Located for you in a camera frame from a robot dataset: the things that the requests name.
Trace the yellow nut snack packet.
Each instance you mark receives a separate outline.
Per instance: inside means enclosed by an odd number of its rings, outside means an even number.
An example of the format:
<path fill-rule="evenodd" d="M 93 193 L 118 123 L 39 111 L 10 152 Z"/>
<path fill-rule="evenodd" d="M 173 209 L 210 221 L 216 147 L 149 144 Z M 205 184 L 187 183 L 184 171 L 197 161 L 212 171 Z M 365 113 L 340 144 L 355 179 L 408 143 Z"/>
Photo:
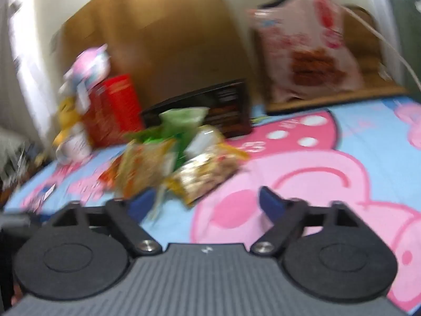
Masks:
<path fill-rule="evenodd" d="M 186 161 L 165 179 L 165 185 L 185 205 L 191 205 L 226 182 L 249 159 L 249 153 L 219 143 Z"/>

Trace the green snack packet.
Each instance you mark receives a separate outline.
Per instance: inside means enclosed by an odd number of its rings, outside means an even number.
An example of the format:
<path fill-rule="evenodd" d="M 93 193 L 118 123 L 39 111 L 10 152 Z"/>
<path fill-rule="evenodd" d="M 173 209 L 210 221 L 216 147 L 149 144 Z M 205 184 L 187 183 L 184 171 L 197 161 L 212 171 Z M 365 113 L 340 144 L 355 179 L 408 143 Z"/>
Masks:
<path fill-rule="evenodd" d="M 159 114 L 160 125 L 125 134 L 125 137 L 138 144 L 158 144 L 173 139 L 177 155 L 174 168 L 177 169 L 186 162 L 186 155 L 183 152 L 202 126 L 208 110 L 208 107 L 170 109 Z"/>

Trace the orange yellow snack packet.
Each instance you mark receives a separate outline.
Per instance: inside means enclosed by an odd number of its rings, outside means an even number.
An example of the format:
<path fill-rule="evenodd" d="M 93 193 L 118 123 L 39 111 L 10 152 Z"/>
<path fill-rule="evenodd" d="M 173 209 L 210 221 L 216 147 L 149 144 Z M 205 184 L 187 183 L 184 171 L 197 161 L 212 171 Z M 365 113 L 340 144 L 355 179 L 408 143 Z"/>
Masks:
<path fill-rule="evenodd" d="M 163 181 L 164 166 L 173 153 L 175 139 L 147 144 L 131 141 L 120 156 L 100 174 L 99 181 L 119 198 L 129 199 Z"/>

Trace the white enamel mug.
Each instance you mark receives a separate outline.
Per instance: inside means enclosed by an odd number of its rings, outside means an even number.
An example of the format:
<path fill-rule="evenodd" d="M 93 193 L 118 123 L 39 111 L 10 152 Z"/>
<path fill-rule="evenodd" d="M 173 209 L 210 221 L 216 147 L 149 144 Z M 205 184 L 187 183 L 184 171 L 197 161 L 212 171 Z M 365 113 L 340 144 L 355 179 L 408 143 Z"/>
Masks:
<path fill-rule="evenodd" d="M 92 148 L 88 135 L 81 123 L 75 124 L 70 129 L 68 136 L 56 149 L 56 158 L 63 165 L 85 161 L 91 154 Z"/>

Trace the red gift box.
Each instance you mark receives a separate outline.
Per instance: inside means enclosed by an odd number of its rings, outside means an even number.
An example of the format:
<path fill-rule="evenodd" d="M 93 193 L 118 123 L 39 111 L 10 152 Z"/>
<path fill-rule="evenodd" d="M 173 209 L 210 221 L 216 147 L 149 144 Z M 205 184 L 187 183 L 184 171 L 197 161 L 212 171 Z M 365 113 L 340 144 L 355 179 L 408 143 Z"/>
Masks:
<path fill-rule="evenodd" d="M 125 144 L 126 134 L 144 129 L 141 106 L 129 75 L 105 79 L 88 93 L 90 107 L 82 116 L 93 147 Z"/>

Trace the yellow duck plush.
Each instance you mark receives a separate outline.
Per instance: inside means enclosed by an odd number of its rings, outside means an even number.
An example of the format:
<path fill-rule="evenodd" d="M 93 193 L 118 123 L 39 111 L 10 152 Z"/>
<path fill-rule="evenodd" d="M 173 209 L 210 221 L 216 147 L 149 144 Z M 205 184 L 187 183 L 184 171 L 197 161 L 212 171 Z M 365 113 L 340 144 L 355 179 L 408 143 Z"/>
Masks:
<path fill-rule="evenodd" d="M 57 118 L 60 132 L 53 140 L 53 146 L 61 144 L 69 136 L 71 129 L 81 123 L 81 116 L 76 110 L 76 99 L 73 96 L 62 99 L 58 105 Z"/>

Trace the black snack storage box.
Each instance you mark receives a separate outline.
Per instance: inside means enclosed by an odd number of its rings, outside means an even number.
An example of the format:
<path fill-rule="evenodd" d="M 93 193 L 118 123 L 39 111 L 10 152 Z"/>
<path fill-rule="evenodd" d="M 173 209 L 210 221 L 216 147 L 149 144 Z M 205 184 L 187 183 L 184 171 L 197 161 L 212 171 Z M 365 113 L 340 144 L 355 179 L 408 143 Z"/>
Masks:
<path fill-rule="evenodd" d="M 205 123 L 216 127 L 226 138 L 252 132 L 250 98 L 244 80 L 234 80 L 185 93 L 141 112 L 147 127 L 161 123 L 159 114 L 175 108 L 207 107 Z"/>

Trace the pink blue plush toy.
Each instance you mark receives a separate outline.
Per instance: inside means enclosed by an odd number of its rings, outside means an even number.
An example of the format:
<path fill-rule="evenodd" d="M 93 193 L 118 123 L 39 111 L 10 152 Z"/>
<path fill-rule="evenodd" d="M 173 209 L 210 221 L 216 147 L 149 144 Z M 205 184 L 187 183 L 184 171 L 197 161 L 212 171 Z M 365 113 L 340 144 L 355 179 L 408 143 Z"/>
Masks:
<path fill-rule="evenodd" d="M 84 83 L 87 89 L 93 88 L 110 74 L 110 55 L 108 45 L 88 48 L 78 55 L 70 69 L 64 74 L 66 81 L 75 86 Z"/>

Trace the pink fried-twist snack bag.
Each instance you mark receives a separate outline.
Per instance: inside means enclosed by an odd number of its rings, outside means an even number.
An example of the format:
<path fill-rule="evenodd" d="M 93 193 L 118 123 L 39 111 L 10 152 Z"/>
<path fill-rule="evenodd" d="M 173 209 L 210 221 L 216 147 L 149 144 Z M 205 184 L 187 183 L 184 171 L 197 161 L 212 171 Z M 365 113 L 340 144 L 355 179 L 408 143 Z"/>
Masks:
<path fill-rule="evenodd" d="M 343 17 L 332 0 L 286 0 L 250 12 L 259 36 L 266 87 L 274 101 L 310 100 L 363 87 L 343 39 Z"/>

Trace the wooden board on wall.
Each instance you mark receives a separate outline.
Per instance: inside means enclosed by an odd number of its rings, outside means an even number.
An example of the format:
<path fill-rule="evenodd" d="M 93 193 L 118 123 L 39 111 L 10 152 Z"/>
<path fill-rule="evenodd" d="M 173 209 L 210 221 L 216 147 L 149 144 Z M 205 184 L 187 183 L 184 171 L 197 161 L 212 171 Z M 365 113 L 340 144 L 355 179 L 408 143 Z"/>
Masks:
<path fill-rule="evenodd" d="M 61 27 L 60 69 L 101 45 L 112 74 L 130 75 L 143 108 L 233 80 L 251 95 L 258 89 L 224 0 L 90 0 Z"/>

